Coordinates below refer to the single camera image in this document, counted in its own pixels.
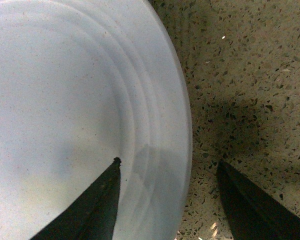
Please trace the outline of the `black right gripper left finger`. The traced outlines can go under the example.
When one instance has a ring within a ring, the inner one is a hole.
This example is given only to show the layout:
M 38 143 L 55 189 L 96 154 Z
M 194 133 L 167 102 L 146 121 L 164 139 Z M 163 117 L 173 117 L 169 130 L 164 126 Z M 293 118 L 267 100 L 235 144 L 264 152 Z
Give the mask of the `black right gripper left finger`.
M 113 163 L 36 240 L 111 240 L 117 220 L 121 159 Z

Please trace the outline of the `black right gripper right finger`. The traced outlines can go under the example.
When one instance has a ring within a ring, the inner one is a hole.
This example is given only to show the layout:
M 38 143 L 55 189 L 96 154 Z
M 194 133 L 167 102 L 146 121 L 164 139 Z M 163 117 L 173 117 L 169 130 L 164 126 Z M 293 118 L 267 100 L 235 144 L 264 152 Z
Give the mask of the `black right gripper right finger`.
M 300 218 L 229 163 L 216 171 L 220 200 L 236 240 L 300 240 Z

